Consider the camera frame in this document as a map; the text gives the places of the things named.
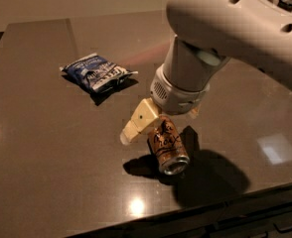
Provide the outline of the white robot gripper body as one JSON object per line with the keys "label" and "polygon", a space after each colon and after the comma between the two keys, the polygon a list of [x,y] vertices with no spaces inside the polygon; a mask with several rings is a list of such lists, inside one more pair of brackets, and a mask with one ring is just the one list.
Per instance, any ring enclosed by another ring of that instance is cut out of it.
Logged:
{"label": "white robot gripper body", "polygon": [[164,66],[161,65],[155,72],[150,86],[150,95],[153,102],[169,115],[181,115],[197,108],[204,95],[210,90],[207,84],[201,91],[186,91],[174,86],[164,75]]}

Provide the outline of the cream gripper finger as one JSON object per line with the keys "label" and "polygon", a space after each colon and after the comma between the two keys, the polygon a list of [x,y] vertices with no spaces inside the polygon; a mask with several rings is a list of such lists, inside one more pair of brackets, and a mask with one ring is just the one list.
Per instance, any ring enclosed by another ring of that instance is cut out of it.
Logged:
{"label": "cream gripper finger", "polygon": [[160,114],[161,109],[151,98],[142,99],[120,134],[121,143],[129,145],[158,127]]}
{"label": "cream gripper finger", "polygon": [[200,106],[196,106],[189,111],[188,115],[190,118],[196,119],[199,116],[199,113],[200,113]]}

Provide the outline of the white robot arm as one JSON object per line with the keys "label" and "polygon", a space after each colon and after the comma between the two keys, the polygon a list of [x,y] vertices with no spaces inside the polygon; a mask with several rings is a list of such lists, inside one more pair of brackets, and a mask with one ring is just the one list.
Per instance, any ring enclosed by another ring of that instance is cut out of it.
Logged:
{"label": "white robot arm", "polygon": [[124,145],[159,125],[161,113],[196,108],[209,80],[230,59],[241,60],[292,91],[292,13],[267,0],[167,0],[174,32],[150,97],[136,107],[120,134]]}

